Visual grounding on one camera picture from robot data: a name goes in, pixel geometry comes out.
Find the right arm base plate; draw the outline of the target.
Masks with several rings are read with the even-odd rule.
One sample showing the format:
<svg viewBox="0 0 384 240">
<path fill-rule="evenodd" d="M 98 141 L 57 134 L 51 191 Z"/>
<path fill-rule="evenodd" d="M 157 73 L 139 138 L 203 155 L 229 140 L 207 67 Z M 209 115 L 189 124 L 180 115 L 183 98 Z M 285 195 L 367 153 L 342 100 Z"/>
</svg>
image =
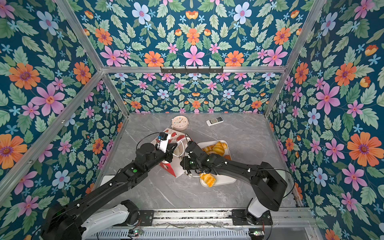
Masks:
<svg viewBox="0 0 384 240">
<path fill-rule="evenodd" d="M 245 209 L 233 209 L 229 216 L 235 226 L 272 226 L 271 212 L 266 211 L 261 217 L 255 217 Z"/>
</svg>

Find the pale yellow croissant bread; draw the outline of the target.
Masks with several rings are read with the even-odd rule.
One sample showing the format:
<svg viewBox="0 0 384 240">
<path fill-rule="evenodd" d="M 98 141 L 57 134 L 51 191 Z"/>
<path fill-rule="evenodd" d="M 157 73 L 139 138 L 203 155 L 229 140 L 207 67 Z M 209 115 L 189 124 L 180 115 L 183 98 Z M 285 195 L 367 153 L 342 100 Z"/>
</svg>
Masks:
<svg viewBox="0 0 384 240">
<path fill-rule="evenodd" d="M 222 142 L 217 142 L 213 147 L 212 147 L 212 151 L 215 152 L 216 154 L 220 155 L 220 156 L 224 156 L 225 155 L 225 148 L 224 148 L 224 145 Z"/>
</svg>

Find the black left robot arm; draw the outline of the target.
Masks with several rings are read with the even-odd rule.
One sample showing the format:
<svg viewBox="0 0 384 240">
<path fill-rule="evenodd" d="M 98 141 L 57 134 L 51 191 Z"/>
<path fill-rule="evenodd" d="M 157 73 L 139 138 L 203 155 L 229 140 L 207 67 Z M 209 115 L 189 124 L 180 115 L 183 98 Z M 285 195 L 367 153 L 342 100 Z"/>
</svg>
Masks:
<svg viewBox="0 0 384 240">
<path fill-rule="evenodd" d="M 162 161 L 172 160 L 177 144 L 169 144 L 165 151 L 151 144 L 143 144 L 136 150 L 136 158 L 120 169 L 107 183 L 86 196 L 65 204 L 51 207 L 41 227 L 44 240 L 80 240 L 85 233 L 86 220 L 101 207 L 122 193 L 137 186 L 149 175 L 149 171 Z"/>
</svg>

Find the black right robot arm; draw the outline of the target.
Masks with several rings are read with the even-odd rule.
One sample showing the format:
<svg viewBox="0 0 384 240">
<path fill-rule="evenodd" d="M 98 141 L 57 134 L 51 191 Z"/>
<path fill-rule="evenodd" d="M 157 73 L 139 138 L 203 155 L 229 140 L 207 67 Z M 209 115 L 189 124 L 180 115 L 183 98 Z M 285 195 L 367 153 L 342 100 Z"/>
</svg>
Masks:
<svg viewBox="0 0 384 240">
<path fill-rule="evenodd" d="M 269 163 L 248 165 L 230 161 L 218 154 L 207 154 L 194 141 L 188 142 L 186 153 L 180 163 L 184 170 L 241 180 L 252 186 L 261 205 L 271 211 L 279 210 L 288 184 Z"/>
</svg>

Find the orange swirl fake bread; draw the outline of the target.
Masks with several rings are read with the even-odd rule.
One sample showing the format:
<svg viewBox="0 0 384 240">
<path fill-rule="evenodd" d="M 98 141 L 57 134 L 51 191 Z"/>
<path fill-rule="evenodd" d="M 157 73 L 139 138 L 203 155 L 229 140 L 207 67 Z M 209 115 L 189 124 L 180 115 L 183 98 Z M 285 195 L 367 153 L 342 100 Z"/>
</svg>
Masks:
<svg viewBox="0 0 384 240">
<path fill-rule="evenodd" d="M 202 185 L 205 187 L 213 187 L 217 180 L 212 174 L 202 174 L 200 175 L 200 180 L 202 181 Z"/>
</svg>

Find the long yellow fake bread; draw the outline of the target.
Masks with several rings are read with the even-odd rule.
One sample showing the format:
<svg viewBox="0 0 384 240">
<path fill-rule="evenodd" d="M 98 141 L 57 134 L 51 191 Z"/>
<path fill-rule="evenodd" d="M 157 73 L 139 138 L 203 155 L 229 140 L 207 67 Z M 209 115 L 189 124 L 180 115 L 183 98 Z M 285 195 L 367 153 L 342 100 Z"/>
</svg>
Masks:
<svg viewBox="0 0 384 240">
<path fill-rule="evenodd" d="M 206 146 L 203 148 L 203 151 L 206 153 L 211 152 L 211 151 L 213 151 L 213 147 L 214 147 L 214 145 Z"/>
</svg>

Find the red white paper bag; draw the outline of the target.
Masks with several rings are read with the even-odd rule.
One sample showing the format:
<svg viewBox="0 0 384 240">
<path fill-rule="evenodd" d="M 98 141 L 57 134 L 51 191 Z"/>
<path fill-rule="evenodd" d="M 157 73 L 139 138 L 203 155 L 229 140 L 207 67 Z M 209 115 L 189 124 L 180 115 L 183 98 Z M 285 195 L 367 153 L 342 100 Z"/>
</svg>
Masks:
<svg viewBox="0 0 384 240">
<path fill-rule="evenodd" d="M 170 128 L 165 129 L 164 133 L 168 134 L 167 146 L 169 146 L 170 144 L 176 144 L 176 149 L 172 153 L 170 160 L 164 160 L 159 165 L 171 176 L 178 178 L 185 173 L 185 170 L 183 169 L 180 163 L 183 157 L 186 156 L 185 150 L 190 138 L 186 138 L 185 134 L 172 130 Z"/>
</svg>

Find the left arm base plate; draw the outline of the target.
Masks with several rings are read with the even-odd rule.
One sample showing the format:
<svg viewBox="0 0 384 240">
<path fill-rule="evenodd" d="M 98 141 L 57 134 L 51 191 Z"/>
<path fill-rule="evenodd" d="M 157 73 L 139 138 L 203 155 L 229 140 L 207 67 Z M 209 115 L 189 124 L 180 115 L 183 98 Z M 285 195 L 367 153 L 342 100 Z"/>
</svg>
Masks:
<svg viewBox="0 0 384 240">
<path fill-rule="evenodd" d="M 128 226 L 152 226 L 155 211 L 153 210 L 137 210 L 129 213 L 126 223 Z"/>
</svg>

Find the brown croissant fake bread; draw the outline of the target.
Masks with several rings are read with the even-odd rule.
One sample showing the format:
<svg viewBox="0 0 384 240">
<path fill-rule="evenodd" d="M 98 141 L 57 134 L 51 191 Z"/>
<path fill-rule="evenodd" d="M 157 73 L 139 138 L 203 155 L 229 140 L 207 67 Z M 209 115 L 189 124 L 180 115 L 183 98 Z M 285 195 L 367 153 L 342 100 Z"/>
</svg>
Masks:
<svg viewBox="0 0 384 240">
<path fill-rule="evenodd" d="M 223 157 L 224 157 L 225 159 L 227 159 L 227 160 L 230 160 L 230 161 L 232 160 L 232 158 L 231 158 L 230 155 L 224 155 Z"/>
</svg>

